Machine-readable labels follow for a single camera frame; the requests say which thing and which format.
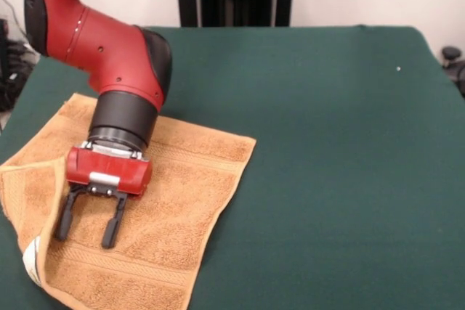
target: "black knob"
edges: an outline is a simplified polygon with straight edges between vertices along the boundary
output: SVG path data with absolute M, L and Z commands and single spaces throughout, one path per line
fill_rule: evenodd
M 457 60 L 462 55 L 462 51 L 453 46 L 446 46 L 442 48 L 442 56 L 447 61 Z

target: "white towel tag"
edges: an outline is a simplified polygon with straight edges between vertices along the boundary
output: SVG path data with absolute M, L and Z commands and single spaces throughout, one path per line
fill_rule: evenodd
M 42 287 L 39 279 L 39 273 L 37 272 L 37 254 L 39 253 L 39 243 L 41 242 L 40 236 L 36 237 L 29 246 L 25 249 L 23 254 L 23 263 L 29 277 L 38 285 Z

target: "green table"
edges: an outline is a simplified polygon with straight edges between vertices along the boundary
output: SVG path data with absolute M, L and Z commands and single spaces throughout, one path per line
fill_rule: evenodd
M 158 29 L 164 115 L 257 139 L 190 308 L 464 309 L 465 107 L 412 28 Z M 86 76 L 42 59 L 3 162 Z M 0 309 L 64 309 L 0 218 Z

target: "brown towel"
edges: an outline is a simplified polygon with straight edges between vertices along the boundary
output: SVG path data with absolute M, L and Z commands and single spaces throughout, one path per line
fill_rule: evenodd
M 24 253 L 40 237 L 43 289 L 79 310 L 185 310 L 209 235 L 233 196 L 255 140 L 160 117 L 148 156 L 153 179 L 126 204 L 116 246 L 100 242 L 111 199 L 81 195 L 65 242 L 52 238 L 68 190 L 64 164 L 86 138 L 96 100 L 74 94 L 0 167 L 1 204 Z

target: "table surface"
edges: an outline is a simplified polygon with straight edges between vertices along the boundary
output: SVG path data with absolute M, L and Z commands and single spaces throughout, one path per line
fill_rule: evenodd
M 417 30 L 153 29 L 174 53 L 162 114 L 257 139 L 190 309 L 465 307 L 465 108 Z M 75 91 L 95 96 L 42 59 L 0 161 Z M 0 240 L 0 309 L 64 309 L 3 216 Z

